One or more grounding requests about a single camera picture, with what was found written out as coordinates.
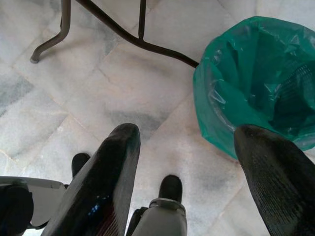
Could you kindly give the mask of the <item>long curved brown table leg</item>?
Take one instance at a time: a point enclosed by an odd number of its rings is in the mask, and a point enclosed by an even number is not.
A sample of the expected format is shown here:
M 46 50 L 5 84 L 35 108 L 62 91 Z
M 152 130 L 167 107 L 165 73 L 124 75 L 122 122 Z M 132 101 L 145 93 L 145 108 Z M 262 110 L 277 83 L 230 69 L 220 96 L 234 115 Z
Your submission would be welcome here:
M 148 43 L 146 41 L 140 40 L 139 37 L 135 37 L 129 32 L 127 32 L 123 27 L 121 27 L 118 23 L 116 23 L 110 16 L 108 16 L 101 8 L 99 8 L 92 0 L 76 0 L 80 5 L 82 5 L 86 10 L 88 10 L 91 14 L 93 14 L 96 18 L 98 18 L 101 22 L 107 25 L 113 32 L 115 32 L 118 36 L 126 40 L 127 42 L 144 49 L 146 51 L 150 51 L 159 55 L 164 55 L 167 57 L 171 57 L 177 59 L 179 61 L 184 62 L 185 64 L 196 68 L 199 63 L 195 60 L 185 56 L 180 52 L 176 52 L 174 50 L 170 50 L 164 47 L 160 47 L 158 45 L 154 45 Z

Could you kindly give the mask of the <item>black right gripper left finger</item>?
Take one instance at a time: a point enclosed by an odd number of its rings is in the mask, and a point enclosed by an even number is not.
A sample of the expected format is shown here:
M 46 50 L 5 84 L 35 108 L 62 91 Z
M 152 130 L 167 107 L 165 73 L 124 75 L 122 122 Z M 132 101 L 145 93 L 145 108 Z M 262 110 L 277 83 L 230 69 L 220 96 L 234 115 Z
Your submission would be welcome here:
M 41 236 L 124 236 L 140 146 L 137 125 L 118 125 L 73 178 Z

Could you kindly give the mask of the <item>black robot right foot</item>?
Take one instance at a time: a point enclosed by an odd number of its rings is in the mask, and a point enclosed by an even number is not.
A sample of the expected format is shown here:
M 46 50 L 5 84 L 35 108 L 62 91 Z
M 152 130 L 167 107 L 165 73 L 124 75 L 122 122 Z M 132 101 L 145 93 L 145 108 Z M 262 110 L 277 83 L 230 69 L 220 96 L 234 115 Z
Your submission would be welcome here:
M 175 175 L 167 175 L 160 184 L 158 197 L 181 203 L 182 195 L 183 186 L 180 178 Z

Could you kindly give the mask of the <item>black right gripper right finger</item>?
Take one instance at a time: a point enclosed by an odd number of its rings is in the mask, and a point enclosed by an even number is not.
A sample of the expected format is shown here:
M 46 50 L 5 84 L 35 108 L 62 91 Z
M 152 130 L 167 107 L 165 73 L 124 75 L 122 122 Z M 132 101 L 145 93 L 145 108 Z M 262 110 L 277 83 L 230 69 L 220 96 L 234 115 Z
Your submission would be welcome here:
M 270 236 L 315 236 L 315 164 L 290 140 L 252 124 L 236 128 L 234 147 Z

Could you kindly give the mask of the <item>green plastic bin bag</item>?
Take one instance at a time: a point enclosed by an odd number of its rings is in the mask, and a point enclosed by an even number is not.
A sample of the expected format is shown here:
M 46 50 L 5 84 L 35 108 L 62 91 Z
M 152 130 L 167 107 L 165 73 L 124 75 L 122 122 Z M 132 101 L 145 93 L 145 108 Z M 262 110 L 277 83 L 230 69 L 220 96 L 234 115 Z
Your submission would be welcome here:
M 213 39 L 193 75 L 193 97 L 202 137 L 236 157 L 235 129 L 254 124 L 301 150 L 315 148 L 315 115 L 282 116 L 282 83 L 315 60 L 315 31 L 276 18 L 245 19 Z

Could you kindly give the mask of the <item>short curved brown table leg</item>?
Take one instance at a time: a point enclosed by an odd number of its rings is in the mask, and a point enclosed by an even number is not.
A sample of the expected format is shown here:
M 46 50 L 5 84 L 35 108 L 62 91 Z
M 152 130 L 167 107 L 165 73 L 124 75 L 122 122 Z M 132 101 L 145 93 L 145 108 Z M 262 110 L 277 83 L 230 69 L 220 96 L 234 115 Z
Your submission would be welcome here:
M 54 47 L 55 45 L 62 42 L 68 35 L 70 30 L 70 19 L 71 19 L 71 0 L 61 0 L 61 24 L 60 32 L 49 39 L 48 41 L 42 43 L 37 48 L 35 48 L 30 61 L 31 63 L 38 63 L 40 60 L 40 55 L 47 51 L 48 49 Z

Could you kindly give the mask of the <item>straight brown metal table strut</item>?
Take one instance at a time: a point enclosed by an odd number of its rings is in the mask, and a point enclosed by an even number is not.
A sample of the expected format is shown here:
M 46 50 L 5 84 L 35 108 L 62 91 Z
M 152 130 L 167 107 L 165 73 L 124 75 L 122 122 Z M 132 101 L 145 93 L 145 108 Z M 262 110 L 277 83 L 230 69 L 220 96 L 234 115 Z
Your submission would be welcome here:
M 140 40 L 143 40 L 144 38 L 145 17 L 146 17 L 146 0 L 140 0 L 139 26 L 138 26 L 138 37 Z

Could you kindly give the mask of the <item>grey robot right leg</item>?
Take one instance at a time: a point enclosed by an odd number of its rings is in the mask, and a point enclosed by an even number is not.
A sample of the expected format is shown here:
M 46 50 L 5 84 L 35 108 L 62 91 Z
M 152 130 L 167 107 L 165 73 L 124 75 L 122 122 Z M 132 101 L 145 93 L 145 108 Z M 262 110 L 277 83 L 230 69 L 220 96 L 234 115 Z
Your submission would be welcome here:
M 186 209 L 178 201 L 157 198 L 150 202 L 131 236 L 187 236 Z

